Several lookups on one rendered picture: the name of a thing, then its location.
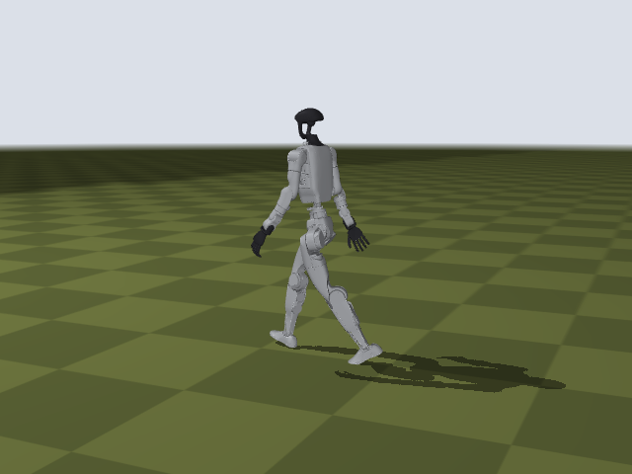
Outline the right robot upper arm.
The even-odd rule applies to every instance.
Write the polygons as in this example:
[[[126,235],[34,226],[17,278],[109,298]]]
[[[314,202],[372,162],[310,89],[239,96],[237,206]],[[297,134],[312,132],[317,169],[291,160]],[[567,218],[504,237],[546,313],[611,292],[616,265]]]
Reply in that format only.
[[[337,164],[337,152],[335,148],[330,147],[332,152],[332,161],[333,161],[333,190],[332,196],[338,195],[342,192],[342,185],[340,181],[340,172]]]

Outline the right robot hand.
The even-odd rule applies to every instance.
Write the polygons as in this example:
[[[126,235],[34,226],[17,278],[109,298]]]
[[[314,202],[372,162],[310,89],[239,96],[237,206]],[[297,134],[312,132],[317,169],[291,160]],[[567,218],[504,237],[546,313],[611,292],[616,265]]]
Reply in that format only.
[[[343,223],[344,223],[344,225],[345,225],[346,229],[347,229],[347,230],[349,230],[349,231],[348,231],[348,235],[349,235],[349,236],[348,236],[348,246],[349,246],[349,248],[351,248],[351,247],[352,247],[352,245],[351,245],[351,240],[352,240],[352,241],[353,241],[353,243],[354,243],[354,246],[355,246],[356,251],[357,251],[357,252],[359,252],[359,250],[358,250],[358,248],[357,248],[357,246],[356,246],[356,242],[357,242],[358,246],[360,247],[360,249],[363,251],[363,248],[361,247],[360,243],[358,242],[358,239],[359,239],[359,241],[361,242],[361,244],[363,245],[363,247],[364,247],[364,248],[366,248],[366,246],[365,246],[365,244],[363,243],[363,241],[362,241],[362,239],[360,238],[360,236],[363,238],[363,240],[364,240],[364,241],[365,241],[368,245],[369,245],[369,243],[368,243],[368,241],[366,240],[366,238],[364,237],[364,235],[362,234],[361,230],[360,230],[359,228],[357,228],[357,227],[356,227],[356,222],[355,222],[355,220],[354,220],[354,218],[353,218],[353,217],[352,217],[352,219],[353,219],[353,221],[354,221],[354,223],[355,223],[355,224],[353,224],[353,225],[351,225],[351,226],[349,226],[349,227],[346,225],[346,223],[345,223],[345,221],[344,221],[344,219],[343,219]],[[355,242],[355,241],[356,241],[356,242]]]

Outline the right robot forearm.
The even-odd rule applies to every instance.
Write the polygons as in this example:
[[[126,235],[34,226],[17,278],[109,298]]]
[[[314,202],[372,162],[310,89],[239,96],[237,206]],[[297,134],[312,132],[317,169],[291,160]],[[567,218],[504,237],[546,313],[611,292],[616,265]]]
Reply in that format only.
[[[350,211],[347,209],[348,205],[346,202],[346,194],[343,187],[342,187],[342,192],[338,194],[336,197],[334,197],[333,200],[334,200],[334,203],[336,204],[337,209],[339,210],[340,217],[344,219],[346,225],[349,227],[355,224],[350,215]]]

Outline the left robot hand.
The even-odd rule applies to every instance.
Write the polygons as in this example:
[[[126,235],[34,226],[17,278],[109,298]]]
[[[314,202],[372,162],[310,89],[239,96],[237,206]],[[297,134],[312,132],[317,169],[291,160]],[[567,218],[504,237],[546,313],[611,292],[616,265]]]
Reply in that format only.
[[[260,255],[260,249],[261,246],[264,244],[266,236],[267,235],[271,235],[271,233],[273,232],[273,230],[275,229],[275,227],[273,225],[270,225],[267,230],[265,230],[265,228],[262,227],[260,228],[261,231],[259,231],[255,236],[254,236],[254,241],[251,245],[252,250],[254,252],[254,254],[260,258],[262,258],[262,256]]]

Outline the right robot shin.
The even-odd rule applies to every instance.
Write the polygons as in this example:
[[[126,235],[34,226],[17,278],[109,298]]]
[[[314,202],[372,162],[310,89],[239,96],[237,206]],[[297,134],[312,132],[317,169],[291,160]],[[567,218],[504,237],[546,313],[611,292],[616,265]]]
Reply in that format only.
[[[298,314],[302,310],[302,305],[304,303],[306,297],[306,287],[308,285],[309,279],[307,277],[307,284],[304,289],[296,290],[291,288],[289,283],[287,285],[286,297],[285,297],[285,320],[284,320],[284,335],[289,336],[290,332],[293,335],[295,323],[298,317]],[[285,331],[286,328],[286,331]]]

